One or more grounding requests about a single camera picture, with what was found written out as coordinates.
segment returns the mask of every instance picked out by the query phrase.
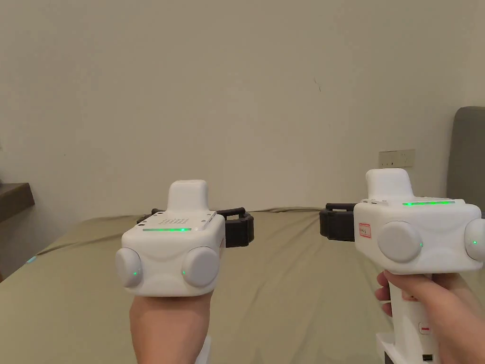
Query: red button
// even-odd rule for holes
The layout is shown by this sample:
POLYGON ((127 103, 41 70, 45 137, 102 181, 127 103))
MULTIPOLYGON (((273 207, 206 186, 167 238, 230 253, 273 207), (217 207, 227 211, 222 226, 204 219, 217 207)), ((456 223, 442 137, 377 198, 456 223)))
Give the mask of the red button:
POLYGON ((431 327, 427 323, 420 322, 420 333, 423 335, 431 334, 431 327))

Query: gray headboard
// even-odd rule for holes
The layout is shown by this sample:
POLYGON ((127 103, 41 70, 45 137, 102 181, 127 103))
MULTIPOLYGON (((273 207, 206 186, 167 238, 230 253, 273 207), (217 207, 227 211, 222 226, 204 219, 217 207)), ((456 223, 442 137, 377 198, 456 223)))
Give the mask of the gray headboard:
POLYGON ((462 107, 453 123, 447 197, 485 211, 485 107, 462 107))

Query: human hand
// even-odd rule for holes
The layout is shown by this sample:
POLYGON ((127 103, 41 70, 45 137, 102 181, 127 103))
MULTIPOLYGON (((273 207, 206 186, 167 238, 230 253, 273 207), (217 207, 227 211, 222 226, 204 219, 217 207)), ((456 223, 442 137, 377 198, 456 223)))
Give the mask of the human hand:
POLYGON ((211 297, 136 296, 129 319, 138 364, 194 364, 209 329, 211 297))
MULTIPOLYGON (((377 276, 382 286, 375 291, 380 301, 389 301, 389 282, 414 296, 424 305, 439 343, 443 364, 485 363, 484 312, 476 296, 459 274, 394 275, 387 271, 377 276)), ((391 303, 382 305, 392 316, 391 303)))

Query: green led light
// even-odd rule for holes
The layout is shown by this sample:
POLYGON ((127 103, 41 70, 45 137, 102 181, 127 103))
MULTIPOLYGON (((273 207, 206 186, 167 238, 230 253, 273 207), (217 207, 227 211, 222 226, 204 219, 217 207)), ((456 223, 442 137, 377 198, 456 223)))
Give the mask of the green led light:
POLYGON ((405 202, 404 206, 422 206, 422 205, 450 205, 454 201, 426 201, 426 202, 405 202))
POLYGON ((145 232, 189 232, 192 229, 143 229, 145 232))

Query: wall socket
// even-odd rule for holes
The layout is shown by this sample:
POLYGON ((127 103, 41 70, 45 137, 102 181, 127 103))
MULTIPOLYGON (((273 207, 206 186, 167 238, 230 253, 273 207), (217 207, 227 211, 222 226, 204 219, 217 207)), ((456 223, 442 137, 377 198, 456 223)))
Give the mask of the wall socket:
POLYGON ((414 167, 415 155, 415 149, 379 152, 379 168, 414 167))

